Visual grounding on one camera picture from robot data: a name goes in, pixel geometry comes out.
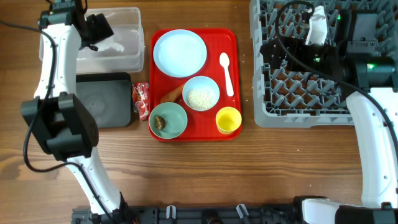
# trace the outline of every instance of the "plastic bin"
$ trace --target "plastic bin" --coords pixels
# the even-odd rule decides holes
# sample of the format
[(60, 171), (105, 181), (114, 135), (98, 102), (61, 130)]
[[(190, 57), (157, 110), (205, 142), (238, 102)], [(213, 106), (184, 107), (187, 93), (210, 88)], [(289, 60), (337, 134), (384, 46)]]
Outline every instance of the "plastic bin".
[(144, 65), (144, 32), (139, 9), (89, 9), (86, 16), (99, 13), (105, 15), (114, 35), (97, 43), (97, 52), (88, 47), (79, 51), (77, 74), (140, 72)]
[[(271, 70), (268, 63), (264, 63), (260, 54), (260, 47), (275, 39), (275, 25), (277, 11), (288, 0), (251, 0), (250, 35), (254, 50), (253, 100), (254, 120), (264, 128), (309, 128), (314, 125), (347, 124), (353, 125), (353, 120), (339, 94), (333, 96), (319, 96), (308, 94), (303, 89), (303, 80), (309, 73), (290, 72), (285, 70), (286, 62), (278, 70)], [(338, 11), (336, 9), (370, 9), (377, 11), (377, 29), (375, 42), (378, 45), (376, 55), (387, 55), (397, 60), (397, 0), (317, 0), (309, 1), (315, 7), (325, 7), (328, 23), (327, 44), (333, 43), (335, 28), (334, 21)], [(282, 35), (292, 34), (295, 38), (303, 38), (308, 32), (302, 26), (301, 14), (303, 5), (290, 6), (282, 15), (278, 27)], [(319, 78), (311, 80), (308, 86), (317, 92), (325, 91), (334, 82)]]

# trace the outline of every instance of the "gray crate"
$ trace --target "gray crate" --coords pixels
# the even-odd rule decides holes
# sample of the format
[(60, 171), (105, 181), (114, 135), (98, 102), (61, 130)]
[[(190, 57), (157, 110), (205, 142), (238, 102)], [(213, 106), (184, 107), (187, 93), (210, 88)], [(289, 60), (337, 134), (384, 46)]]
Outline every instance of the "gray crate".
[[(253, 100), (254, 120), (264, 128), (309, 128), (314, 125), (346, 124), (353, 120), (340, 98), (340, 89), (333, 81), (322, 78), (310, 80), (306, 91), (304, 80), (309, 73), (285, 70), (286, 61), (278, 70), (271, 70), (260, 54), (260, 47), (275, 39), (274, 21), (278, 9), (288, 1), (250, 1), (250, 35), (254, 50)], [(398, 0), (361, 1), (309, 1), (315, 7), (325, 7), (328, 21), (327, 44), (333, 45), (333, 27), (338, 11), (336, 9), (372, 9), (377, 11), (375, 41), (378, 51), (375, 55), (387, 55), (397, 60), (398, 43)], [(303, 27), (301, 14), (303, 6), (285, 10), (279, 29), (282, 35), (303, 38), (308, 32)]]

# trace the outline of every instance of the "yellow object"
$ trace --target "yellow object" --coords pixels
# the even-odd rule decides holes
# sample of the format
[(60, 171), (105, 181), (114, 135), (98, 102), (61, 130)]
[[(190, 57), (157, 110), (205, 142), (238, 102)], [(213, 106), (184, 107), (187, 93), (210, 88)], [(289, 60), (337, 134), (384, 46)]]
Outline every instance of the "yellow object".
[(216, 115), (216, 124), (221, 134), (231, 134), (242, 124), (242, 115), (235, 108), (222, 108)]

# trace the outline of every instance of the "red wrapper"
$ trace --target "red wrapper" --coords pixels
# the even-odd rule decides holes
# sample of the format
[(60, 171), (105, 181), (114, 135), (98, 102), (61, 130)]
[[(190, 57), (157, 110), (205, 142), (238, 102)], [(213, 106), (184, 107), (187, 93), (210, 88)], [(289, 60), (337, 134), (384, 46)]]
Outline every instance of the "red wrapper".
[(149, 109), (149, 84), (140, 82), (132, 86), (132, 101), (136, 106), (141, 121), (148, 118)]

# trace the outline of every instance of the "spoon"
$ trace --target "spoon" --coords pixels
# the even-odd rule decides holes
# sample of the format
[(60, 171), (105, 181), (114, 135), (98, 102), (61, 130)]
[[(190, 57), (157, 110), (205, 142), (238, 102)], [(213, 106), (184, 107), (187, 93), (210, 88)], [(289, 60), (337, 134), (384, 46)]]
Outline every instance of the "spoon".
[(229, 66), (229, 58), (226, 53), (221, 53), (220, 55), (220, 64), (224, 67), (225, 72), (225, 82), (226, 82), (226, 94), (228, 96), (234, 95), (234, 89), (232, 87), (231, 77), (229, 75), (228, 66)]

